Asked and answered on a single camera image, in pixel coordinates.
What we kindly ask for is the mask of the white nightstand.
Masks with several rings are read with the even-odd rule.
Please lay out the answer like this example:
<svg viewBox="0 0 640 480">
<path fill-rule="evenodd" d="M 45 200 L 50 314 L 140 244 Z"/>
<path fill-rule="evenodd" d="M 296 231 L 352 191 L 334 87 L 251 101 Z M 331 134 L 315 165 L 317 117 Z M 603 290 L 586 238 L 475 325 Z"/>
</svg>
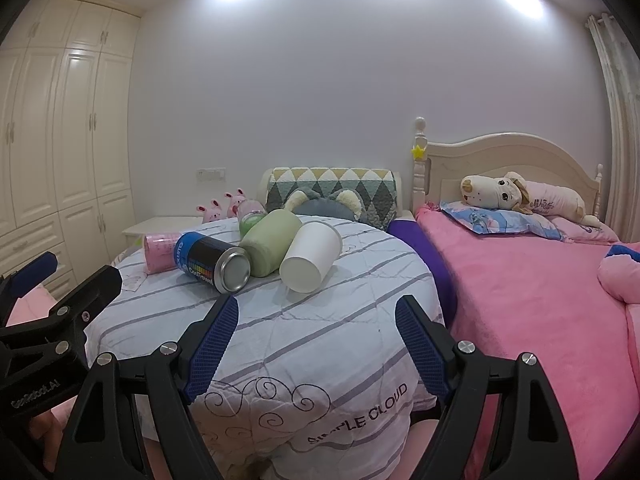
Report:
<svg viewBox="0 0 640 480">
<path fill-rule="evenodd" d="M 128 246 L 137 244 L 139 238 L 146 234 L 167 234 L 190 231 L 202 224 L 200 216 L 168 216 L 154 217 L 130 226 L 122 231 Z"/>
</svg>

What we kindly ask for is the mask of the purple pillow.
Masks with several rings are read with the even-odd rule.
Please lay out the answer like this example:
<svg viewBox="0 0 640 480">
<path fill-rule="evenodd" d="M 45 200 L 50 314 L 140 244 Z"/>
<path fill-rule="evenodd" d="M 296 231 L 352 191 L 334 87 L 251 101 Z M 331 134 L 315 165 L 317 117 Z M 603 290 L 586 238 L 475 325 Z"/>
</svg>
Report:
<svg viewBox="0 0 640 480">
<path fill-rule="evenodd" d="M 457 314 L 458 296 L 447 263 L 414 220 L 396 219 L 390 222 L 387 232 L 413 248 L 431 270 L 444 324 L 450 328 Z"/>
</svg>

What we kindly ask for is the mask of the cream wardrobe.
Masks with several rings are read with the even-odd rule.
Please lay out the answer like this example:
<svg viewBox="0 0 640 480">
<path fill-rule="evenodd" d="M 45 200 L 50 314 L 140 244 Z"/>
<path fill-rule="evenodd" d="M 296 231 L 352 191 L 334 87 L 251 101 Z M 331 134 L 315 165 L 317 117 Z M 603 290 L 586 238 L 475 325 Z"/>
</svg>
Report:
<svg viewBox="0 0 640 480">
<path fill-rule="evenodd" d="M 139 24 L 87 1 L 30 0 L 1 44 L 1 270 L 53 252 L 43 285 L 55 298 L 128 245 Z"/>
</svg>

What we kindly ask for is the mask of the pink long pillow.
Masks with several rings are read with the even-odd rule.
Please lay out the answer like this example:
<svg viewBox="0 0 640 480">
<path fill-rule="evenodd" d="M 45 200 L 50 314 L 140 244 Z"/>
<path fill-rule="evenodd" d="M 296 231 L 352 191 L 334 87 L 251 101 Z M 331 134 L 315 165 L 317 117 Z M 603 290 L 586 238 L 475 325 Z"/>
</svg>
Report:
<svg viewBox="0 0 640 480">
<path fill-rule="evenodd" d="M 523 204 L 534 214 L 548 218 L 570 242 L 611 245 L 620 239 L 596 216 L 587 211 L 586 203 L 576 191 L 533 181 L 518 182 Z"/>
</svg>

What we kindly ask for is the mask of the dog plush toy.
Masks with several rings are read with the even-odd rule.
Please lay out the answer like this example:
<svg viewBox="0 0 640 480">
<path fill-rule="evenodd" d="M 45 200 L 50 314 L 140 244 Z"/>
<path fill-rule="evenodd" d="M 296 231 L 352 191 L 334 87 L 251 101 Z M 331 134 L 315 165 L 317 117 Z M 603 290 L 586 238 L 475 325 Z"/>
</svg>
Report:
<svg viewBox="0 0 640 480">
<path fill-rule="evenodd" d="M 504 177 L 466 176 L 460 183 L 465 203 L 491 210 L 513 210 L 532 214 L 526 181 L 514 171 Z"/>
</svg>

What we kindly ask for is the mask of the wall socket plate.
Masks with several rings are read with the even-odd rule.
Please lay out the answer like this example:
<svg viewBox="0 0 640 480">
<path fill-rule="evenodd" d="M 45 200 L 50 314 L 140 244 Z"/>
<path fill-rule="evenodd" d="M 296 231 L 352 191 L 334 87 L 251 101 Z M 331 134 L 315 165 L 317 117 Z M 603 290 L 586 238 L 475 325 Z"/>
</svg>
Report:
<svg viewBox="0 0 640 480">
<path fill-rule="evenodd" d="M 196 170 L 196 180 L 198 182 L 223 181 L 226 178 L 224 168 L 201 168 Z"/>
</svg>

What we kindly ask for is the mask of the cream bed headboard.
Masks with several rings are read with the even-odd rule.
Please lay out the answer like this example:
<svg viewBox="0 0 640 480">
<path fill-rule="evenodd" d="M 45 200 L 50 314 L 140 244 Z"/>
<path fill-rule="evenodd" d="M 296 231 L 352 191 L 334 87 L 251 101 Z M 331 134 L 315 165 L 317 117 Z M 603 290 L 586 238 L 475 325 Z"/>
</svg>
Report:
<svg viewBox="0 0 640 480">
<path fill-rule="evenodd" d="M 510 170 L 533 180 L 572 188 L 582 196 L 587 211 L 600 218 L 603 166 L 588 176 L 576 160 L 556 144 L 522 132 L 487 133 L 454 143 L 427 140 L 426 120 L 414 120 L 413 145 L 426 147 L 424 159 L 412 158 L 413 212 L 427 203 L 457 200 L 459 184 L 467 174 L 500 177 Z"/>
</svg>

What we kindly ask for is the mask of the plain green cup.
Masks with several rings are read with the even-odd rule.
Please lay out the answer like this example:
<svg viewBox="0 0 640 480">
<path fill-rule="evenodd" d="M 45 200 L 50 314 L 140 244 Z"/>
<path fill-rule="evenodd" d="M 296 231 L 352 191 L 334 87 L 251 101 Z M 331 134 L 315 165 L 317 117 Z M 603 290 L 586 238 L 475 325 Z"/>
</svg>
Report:
<svg viewBox="0 0 640 480">
<path fill-rule="evenodd" d="M 266 214 L 240 241 L 250 259 L 250 274 L 264 278 L 279 270 L 303 222 L 286 209 Z"/>
</svg>

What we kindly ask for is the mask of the pink plush cushion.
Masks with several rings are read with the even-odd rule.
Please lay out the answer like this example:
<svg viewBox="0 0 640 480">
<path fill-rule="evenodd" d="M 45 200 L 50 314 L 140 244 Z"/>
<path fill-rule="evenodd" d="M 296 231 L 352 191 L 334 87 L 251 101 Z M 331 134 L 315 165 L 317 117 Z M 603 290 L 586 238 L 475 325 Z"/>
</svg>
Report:
<svg viewBox="0 0 640 480">
<path fill-rule="evenodd" d="M 624 304 L 640 299 L 640 256 L 638 250 L 613 245 L 600 262 L 598 280 L 602 288 Z"/>
</svg>

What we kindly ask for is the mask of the pink pig plush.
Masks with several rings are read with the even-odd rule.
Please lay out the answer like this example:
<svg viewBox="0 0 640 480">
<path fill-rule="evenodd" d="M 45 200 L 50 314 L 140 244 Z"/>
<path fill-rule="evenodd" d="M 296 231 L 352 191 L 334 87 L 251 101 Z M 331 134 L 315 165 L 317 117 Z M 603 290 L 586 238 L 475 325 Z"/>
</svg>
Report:
<svg viewBox="0 0 640 480">
<path fill-rule="evenodd" d="M 210 223 L 224 218 L 224 211 L 216 200 L 211 200 L 208 205 L 198 205 L 196 211 L 202 216 L 202 223 Z"/>
<path fill-rule="evenodd" d="M 227 217 L 235 218 L 236 220 L 238 220 L 238 218 L 236 218 L 236 214 L 238 213 L 239 204 L 242 204 L 247 200 L 254 200 L 254 198 L 248 198 L 243 192 L 242 188 L 238 188 L 234 193 L 227 192 L 226 196 L 228 197 L 228 200 L 229 200 L 229 205 L 227 208 Z"/>
</svg>

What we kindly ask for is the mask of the blue black metal can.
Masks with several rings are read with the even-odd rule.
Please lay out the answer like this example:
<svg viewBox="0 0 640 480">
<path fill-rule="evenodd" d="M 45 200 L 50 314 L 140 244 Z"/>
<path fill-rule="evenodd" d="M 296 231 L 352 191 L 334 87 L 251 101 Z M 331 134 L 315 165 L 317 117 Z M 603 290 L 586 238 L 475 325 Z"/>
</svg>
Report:
<svg viewBox="0 0 640 480">
<path fill-rule="evenodd" d="M 209 284 L 221 294 L 235 294 L 250 279 L 245 249 L 198 232 L 182 234 L 174 247 L 178 269 Z"/>
</svg>

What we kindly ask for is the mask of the yellow star sticker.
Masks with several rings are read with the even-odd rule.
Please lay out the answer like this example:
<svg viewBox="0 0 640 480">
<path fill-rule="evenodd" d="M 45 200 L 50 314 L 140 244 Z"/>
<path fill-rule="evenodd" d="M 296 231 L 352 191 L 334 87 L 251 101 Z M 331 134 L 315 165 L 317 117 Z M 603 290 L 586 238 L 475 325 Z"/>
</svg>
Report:
<svg viewBox="0 0 640 480">
<path fill-rule="evenodd" d="M 426 147 L 418 144 L 414 144 L 411 150 L 411 154 L 414 160 L 424 159 L 426 153 Z"/>
</svg>

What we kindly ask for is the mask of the cream curtain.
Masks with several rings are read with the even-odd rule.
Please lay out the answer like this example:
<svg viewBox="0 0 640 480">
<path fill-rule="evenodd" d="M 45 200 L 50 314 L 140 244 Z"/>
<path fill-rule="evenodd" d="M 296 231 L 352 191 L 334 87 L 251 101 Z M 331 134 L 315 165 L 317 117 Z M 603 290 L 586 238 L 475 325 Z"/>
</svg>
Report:
<svg viewBox="0 0 640 480">
<path fill-rule="evenodd" d="M 613 15 L 586 21 L 604 79 L 611 119 L 605 222 L 621 240 L 639 239 L 639 57 Z"/>
</svg>

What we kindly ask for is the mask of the triangle pattern quilted cushion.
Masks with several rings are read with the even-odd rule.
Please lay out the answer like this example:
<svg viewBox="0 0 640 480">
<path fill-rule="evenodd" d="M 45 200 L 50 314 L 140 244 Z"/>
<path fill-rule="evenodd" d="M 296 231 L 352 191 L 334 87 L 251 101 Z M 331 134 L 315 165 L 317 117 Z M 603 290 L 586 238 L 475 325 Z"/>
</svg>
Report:
<svg viewBox="0 0 640 480">
<path fill-rule="evenodd" d="M 361 198 L 363 219 L 386 231 L 390 222 L 406 212 L 401 177 L 390 169 L 340 167 L 276 167 L 268 169 L 258 185 L 257 199 L 268 211 L 284 206 L 298 188 L 330 197 L 344 190 Z"/>
</svg>

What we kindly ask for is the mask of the grey bear plush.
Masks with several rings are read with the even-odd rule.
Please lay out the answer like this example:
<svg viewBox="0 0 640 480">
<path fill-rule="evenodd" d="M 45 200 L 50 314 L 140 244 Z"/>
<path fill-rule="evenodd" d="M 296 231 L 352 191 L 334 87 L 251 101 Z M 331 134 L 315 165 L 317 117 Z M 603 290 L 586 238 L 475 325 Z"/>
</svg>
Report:
<svg viewBox="0 0 640 480">
<path fill-rule="evenodd" d="M 296 188 L 286 199 L 283 208 L 302 214 L 365 223 L 380 230 L 386 230 L 395 219 L 394 212 L 379 212 L 374 203 L 366 205 L 355 190 L 342 188 L 322 196 L 311 188 Z"/>
</svg>

